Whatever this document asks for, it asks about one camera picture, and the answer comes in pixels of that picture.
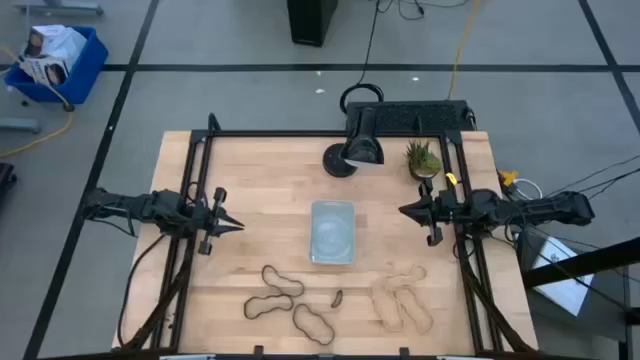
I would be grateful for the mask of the grey plastic bin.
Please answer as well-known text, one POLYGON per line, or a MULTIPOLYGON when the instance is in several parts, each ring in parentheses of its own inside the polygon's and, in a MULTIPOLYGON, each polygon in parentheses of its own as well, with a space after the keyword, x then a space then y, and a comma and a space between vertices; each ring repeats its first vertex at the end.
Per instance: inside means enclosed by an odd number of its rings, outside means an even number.
POLYGON ((349 265, 355 258, 355 209, 344 200, 311 204, 309 257, 312 263, 349 265))

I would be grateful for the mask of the grey metal table foot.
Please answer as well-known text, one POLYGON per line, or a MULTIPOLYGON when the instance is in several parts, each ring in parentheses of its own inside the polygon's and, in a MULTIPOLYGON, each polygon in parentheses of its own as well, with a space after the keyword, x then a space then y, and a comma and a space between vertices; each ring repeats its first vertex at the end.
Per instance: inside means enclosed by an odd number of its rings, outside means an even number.
POLYGON ((15 0, 12 6, 22 13, 35 12, 47 16, 95 15, 102 16, 104 9, 96 2, 88 0, 15 0))

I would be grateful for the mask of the white paper sheet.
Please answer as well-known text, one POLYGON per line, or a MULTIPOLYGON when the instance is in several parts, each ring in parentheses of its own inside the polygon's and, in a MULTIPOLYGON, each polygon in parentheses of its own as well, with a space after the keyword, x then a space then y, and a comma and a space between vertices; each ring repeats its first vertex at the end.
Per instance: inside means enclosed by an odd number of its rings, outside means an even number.
MULTIPOLYGON (((574 250, 561 243, 559 239, 549 236, 543 242, 541 250, 534 261, 533 268, 546 266, 575 256, 577 256, 577 253, 574 250)), ((539 285, 534 290, 568 313, 577 316, 585 302, 589 285, 592 283, 593 278, 593 274, 583 275, 577 280, 567 279, 539 285)))

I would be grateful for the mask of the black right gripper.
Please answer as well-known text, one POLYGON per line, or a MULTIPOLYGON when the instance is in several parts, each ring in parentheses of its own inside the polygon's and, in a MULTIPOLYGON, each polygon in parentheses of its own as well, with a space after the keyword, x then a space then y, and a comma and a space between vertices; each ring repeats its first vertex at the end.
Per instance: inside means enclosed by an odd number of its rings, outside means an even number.
POLYGON ((479 218, 472 215, 469 203, 459 203, 452 190, 440 191, 436 197, 430 179, 422 182, 422 197, 411 204, 403 205, 399 211, 414 220, 419 225, 427 225, 431 234, 427 236, 430 247, 438 245, 443 240, 439 223, 458 224, 463 227, 479 225, 479 218))

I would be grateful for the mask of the small potted succulent plant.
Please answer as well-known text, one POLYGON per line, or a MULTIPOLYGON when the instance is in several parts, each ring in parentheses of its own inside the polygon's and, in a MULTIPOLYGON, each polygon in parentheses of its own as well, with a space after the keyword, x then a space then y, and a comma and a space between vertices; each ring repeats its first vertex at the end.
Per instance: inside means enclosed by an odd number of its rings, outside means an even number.
POLYGON ((442 169, 440 160, 429 149, 429 143, 410 140, 405 153, 410 175, 417 181, 432 179, 442 169))

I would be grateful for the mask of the white cardboard box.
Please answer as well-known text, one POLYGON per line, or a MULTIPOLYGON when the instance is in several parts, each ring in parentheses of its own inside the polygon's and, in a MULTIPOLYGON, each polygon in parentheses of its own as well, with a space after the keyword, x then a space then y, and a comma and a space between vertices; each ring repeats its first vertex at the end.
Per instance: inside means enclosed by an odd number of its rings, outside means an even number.
POLYGON ((27 58, 59 60, 70 69, 78 60, 86 42, 87 38, 72 27, 33 26, 22 54, 27 58))
POLYGON ((61 85, 68 78, 66 64, 57 58, 23 58, 20 68, 36 83, 43 85, 61 85))

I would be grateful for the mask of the black metal beam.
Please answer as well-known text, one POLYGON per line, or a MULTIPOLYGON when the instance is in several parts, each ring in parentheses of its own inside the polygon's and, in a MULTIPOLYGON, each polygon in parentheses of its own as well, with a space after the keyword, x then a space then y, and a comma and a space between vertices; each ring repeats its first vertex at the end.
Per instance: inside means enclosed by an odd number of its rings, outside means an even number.
POLYGON ((561 261, 540 255, 547 264, 522 274, 526 288, 596 274, 640 263, 640 236, 626 242, 583 253, 561 261))

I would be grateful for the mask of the black perforated metal box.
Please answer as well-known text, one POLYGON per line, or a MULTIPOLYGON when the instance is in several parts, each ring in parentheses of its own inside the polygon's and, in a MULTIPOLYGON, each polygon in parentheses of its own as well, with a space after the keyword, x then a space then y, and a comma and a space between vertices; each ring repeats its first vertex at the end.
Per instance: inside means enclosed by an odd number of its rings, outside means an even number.
POLYGON ((427 135, 474 131, 476 119, 464 100, 350 102, 344 108, 346 128, 355 129, 361 113, 373 112, 375 134, 427 135))

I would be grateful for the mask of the tan rubber band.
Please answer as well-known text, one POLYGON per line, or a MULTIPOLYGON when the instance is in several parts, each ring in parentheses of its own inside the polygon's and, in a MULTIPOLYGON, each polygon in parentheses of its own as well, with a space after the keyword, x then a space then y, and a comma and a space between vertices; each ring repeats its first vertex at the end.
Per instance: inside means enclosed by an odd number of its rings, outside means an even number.
POLYGON ((428 272, 421 265, 413 265, 407 270, 397 272, 386 277, 385 284, 388 290, 396 290, 403 287, 412 287, 426 278, 428 272))
POLYGON ((399 302, 390 290, 384 286, 372 286, 369 297, 375 314, 386 330, 400 332, 404 329, 399 302))
POLYGON ((419 334, 426 334, 433 328, 434 319, 429 309, 412 288, 401 288, 394 295, 419 334))

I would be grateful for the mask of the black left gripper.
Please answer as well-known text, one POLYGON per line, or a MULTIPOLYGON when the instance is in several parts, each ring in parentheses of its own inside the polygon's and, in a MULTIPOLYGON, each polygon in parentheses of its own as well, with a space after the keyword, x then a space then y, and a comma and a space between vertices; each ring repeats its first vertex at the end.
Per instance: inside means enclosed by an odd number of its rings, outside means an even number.
POLYGON ((210 255, 212 251, 211 237, 214 236, 214 228, 221 220, 240 226, 218 226, 217 236, 234 231, 243 231, 244 224, 229 216, 223 207, 227 197, 227 191, 222 187, 217 187, 213 196, 213 205, 208 205, 208 197, 205 193, 202 195, 194 195, 189 197, 192 209, 192 217, 195 220, 196 230, 205 232, 204 239, 200 241, 198 253, 202 255, 210 255))

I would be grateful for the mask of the black desk lamp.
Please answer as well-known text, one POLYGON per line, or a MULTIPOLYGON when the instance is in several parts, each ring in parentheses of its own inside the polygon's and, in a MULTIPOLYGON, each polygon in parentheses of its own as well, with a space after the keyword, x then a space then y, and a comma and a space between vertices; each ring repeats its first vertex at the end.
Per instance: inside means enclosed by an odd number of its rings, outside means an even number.
POLYGON ((376 138, 375 115, 373 108, 364 108, 355 125, 347 131, 345 142, 334 143, 326 148, 322 164, 329 175, 346 178, 359 167, 384 164, 383 148, 376 138))

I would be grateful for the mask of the blue plastic tote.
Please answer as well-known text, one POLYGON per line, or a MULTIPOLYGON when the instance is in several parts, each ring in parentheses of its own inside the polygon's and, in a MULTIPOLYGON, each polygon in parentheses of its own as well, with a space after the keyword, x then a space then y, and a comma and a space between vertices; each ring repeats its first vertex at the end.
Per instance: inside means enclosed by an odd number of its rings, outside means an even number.
POLYGON ((109 52, 99 39, 92 27, 72 27, 87 38, 87 42, 74 66, 68 69, 68 78, 61 85, 43 85, 36 83, 21 68, 20 63, 25 57, 22 52, 16 57, 4 79, 7 86, 20 91, 26 97, 36 102, 69 102, 79 105, 87 99, 109 52))

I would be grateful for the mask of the black computer tower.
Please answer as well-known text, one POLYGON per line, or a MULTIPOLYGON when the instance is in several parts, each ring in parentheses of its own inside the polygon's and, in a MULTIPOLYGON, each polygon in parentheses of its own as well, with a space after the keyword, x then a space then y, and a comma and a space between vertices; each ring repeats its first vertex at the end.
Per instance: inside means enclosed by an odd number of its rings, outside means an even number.
POLYGON ((287 0, 292 42, 322 47, 338 0, 287 0))

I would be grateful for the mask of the large black rubber band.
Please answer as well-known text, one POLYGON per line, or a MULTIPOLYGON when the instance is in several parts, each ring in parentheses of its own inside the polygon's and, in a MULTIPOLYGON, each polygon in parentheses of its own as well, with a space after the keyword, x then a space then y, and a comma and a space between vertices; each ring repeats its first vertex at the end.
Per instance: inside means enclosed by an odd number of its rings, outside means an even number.
POLYGON ((305 338, 320 346, 329 346, 335 340, 336 331, 326 316, 307 304, 300 303, 294 307, 292 322, 305 338))
POLYGON ((244 302, 243 314, 246 319, 255 320, 274 311, 290 311, 293 307, 293 299, 285 294, 264 297, 253 296, 244 302))
POLYGON ((263 282, 280 294, 293 298, 300 297, 305 292, 305 286, 300 280, 282 275, 274 266, 265 265, 261 270, 263 282))

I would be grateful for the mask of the black aluminium table frame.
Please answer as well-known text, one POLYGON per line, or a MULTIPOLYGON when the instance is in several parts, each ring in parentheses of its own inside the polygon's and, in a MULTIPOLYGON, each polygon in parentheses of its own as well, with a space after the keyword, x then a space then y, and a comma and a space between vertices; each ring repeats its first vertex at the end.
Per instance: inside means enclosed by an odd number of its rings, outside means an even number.
POLYGON ((167 311, 153 344, 217 355, 245 355, 262 345, 269 356, 364 357, 395 355, 400 347, 418 355, 461 356, 492 347, 484 311, 467 305, 453 229, 445 227, 443 242, 430 247, 426 230, 399 212, 418 196, 405 165, 406 138, 383 136, 382 167, 337 179, 325 172, 322 155, 343 138, 342 132, 331 130, 223 130, 216 135, 206 189, 226 189, 226 209, 245 230, 216 239, 210 255, 194 255, 185 307, 167 311), (310 261, 311 204, 317 199, 354 204, 352 264, 310 261), (267 292, 260 277, 267 264, 304 283, 305 303, 324 314, 336 331, 332 344, 320 346, 305 338, 287 312, 244 317, 245 300, 267 292), (373 310, 369 286, 385 272, 414 264, 428 272, 415 290, 433 316, 433 328, 423 335, 413 325, 390 332, 373 310), (332 308, 338 290, 343 299, 332 308))

